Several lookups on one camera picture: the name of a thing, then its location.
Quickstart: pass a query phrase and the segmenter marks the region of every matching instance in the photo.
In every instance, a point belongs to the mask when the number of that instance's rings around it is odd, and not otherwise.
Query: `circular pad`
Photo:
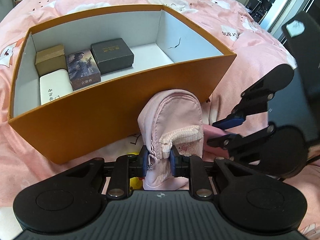
[[[21,227],[39,233],[80,228],[100,212],[102,196],[82,178],[49,178],[25,188],[13,202]]]
[[[307,201],[296,188],[267,176],[234,177],[219,196],[222,213],[236,226],[258,234],[296,229]]]
[[[65,190],[49,190],[36,198],[39,207],[48,211],[58,211],[73,203],[73,195]]]

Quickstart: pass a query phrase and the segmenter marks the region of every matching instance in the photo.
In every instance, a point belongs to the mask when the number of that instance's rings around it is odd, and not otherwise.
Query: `logo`
[[[161,193],[158,193],[156,196],[159,198],[162,198],[162,197],[165,197],[165,194],[161,192]]]

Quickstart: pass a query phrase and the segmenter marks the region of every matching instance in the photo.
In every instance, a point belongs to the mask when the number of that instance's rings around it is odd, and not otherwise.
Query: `orange box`
[[[132,67],[41,106],[38,51],[65,54],[122,38]],[[15,66],[9,124],[54,163],[65,163],[139,132],[137,118],[157,92],[184,89],[204,102],[236,54],[163,5],[121,5],[65,15],[29,29]]]

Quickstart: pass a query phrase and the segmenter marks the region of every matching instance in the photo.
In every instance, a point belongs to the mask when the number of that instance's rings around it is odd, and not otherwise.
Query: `white case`
[[[40,77],[41,105],[72,93],[69,73],[59,69]]]

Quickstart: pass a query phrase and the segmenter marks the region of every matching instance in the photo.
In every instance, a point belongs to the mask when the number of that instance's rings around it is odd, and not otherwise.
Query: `pink bedsheet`
[[[217,37],[237,57],[222,81],[203,104],[207,123],[230,113],[240,93],[282,63],[295,61],[269,33],[253,22],[244,6],[235,0],[23,0],[0,23],[0,206],[11,206],[23,188],[46,179],[93,156],[114,161],[117,156],[139,151],[140,138],[129,137],[64,165],[56,165],[22,139],[7,122],[11,79],[16,59],[28,28],[80,10],[120,4],[164,4],[184,14]],[[233,132],[247,135],[267,125],[265,114],[250,116]],[[313,239],[320,225],[320,168],[306,167],[288,180],[308,199],[308,213],[300,229]]]

